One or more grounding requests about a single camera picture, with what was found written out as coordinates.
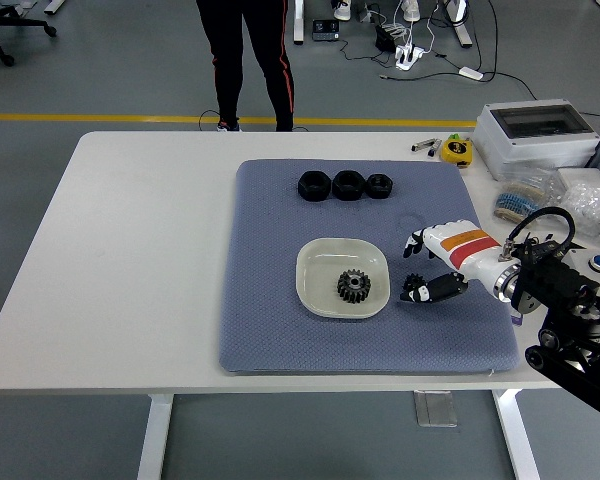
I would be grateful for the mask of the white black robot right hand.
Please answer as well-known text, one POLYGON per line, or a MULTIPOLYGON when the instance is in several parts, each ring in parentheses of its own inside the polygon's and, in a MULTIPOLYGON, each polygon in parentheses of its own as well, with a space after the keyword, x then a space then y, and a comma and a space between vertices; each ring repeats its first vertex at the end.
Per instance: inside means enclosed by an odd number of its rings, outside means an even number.
POLYGON ((513 297, 520 262, 501 260, 502 246, 469 220, 447 222, 413 232, 403 256, 427 249, 431 258, 442 260, 452 271, 429 281, 418 274, 407 276, 400 299, 435 303, 464 293, 470 280, 479 281, 494 298, 509 302, 513 297))

